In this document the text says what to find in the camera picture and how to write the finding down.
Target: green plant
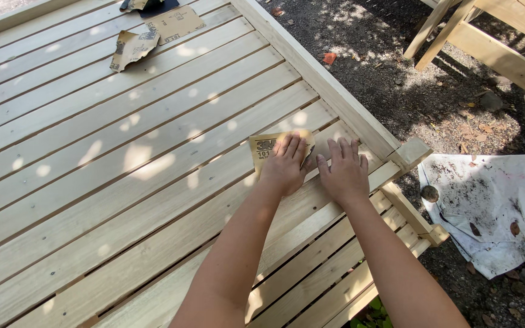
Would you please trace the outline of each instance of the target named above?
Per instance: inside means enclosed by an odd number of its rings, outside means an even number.
[[[393,328],[392,321],[388,316],[388,312],[380,300],[380,296],[376,296],[369,303],[368,313],[362,320],[353,318],[349,322],[350,328]]]

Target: finger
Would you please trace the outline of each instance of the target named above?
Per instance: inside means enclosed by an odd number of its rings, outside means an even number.
[[[293,155],[293,159],[296,160],[297,163],[302,163],[305,159],[305,145],[307,144],[307,140],[305,138],[301,138],[299,140],[299,145],[297,145],[297,150],[295,151],[295,154]]]
[[[360,158],[358,157],[358,140],[356,139],[352,139],[352,157],[354,158],[354,162],[360,162]]]
[[[346,138],[339,137],[337,139],[337,142],[339,143],[339,147],[341,148],[341,156],[344,159],[352,158],[352,146],[348,144]]]
[[[308,158],[304,163],[303,166],[301,166],[301,169],[299,170],[299,173],[303,178],[311,171],[311,167],[313,166],[313,161],[311,158]]]
[[[283,156],[287,152],[287,147],[289,147],[289,143],[291,142],[292,138],[293,135],[290,133],[285,136],[285,139],[283,139],[283,142],[281,142],[279,151],[276,153],[277,156]]]
[[[287,152],[285,152],[285,156],[287,156],[287,158],[293,158],[293,156],[295,155],[295,151],[297,150],[297,147],[299,146],[299,141],[300,141],[299,133],[295,132],[295,134],[291,138],[289,147],[287,147]]]
[[[279,153],[279,148],[281,147],[281,141],[277,140],[275,141],[275,145],[273,146],[273,151],[268,155],[269,157],[275,157],[277,153]]]
[[[342,159],[341,157],[341,148],[332,138],[327,139],[327,145],[330,147],[331,160]]]
[[[368,174],[368,158],[364,154],[360,156],[360,168]]]
[[[327,167],[327,161],[325,160],[325,157],[323,157],[323,155],[317,155],[316,160],[317,160],[317,168],[319,169],[319,175],[329,176],[330,169]]]

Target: person's left hand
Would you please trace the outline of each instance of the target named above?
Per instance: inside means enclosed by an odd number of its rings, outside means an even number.
[[[262,166],[260,181],[279,188],[281,196],[289,196],[301,188],[311,168],[310,159],[301,167],[305,143],[305,138],[299,138],[298,132],[288,134],[282,142],[277,141]]]

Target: hand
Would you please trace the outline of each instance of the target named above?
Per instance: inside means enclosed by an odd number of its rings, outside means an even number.
[[[281,196],[289,196],[301,188],[311,167],[311,160],[301,167],[305,157],[305,142],[305,138],[299,138],[298,132],[286,135],[283,142],[277,141],[262,166],[260,181],[279,188]]]
[[[364,154],[361,159],[358,158],[358,142],[352,140],[348,145],[345,138],[339,138],[338,142],[329,138],[327,144],[331,152],[331,169],[325,157],[317,155],[321,184],[344,209],[359,200],[368,199],[368,159]]]

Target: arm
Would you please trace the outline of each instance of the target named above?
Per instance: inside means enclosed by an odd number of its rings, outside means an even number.
[[[328,140],[331,168],[317,156],[321,182],[348,215],[394,327],[469,327],[455,304],[382,220],[368,199],[368,159],[358,142]]]
[[[303,184],[305,139],[277,142],[260,181],[232,215],[192,280],[170,327],[244,327],[244,311],[266,234],[282,196]]]

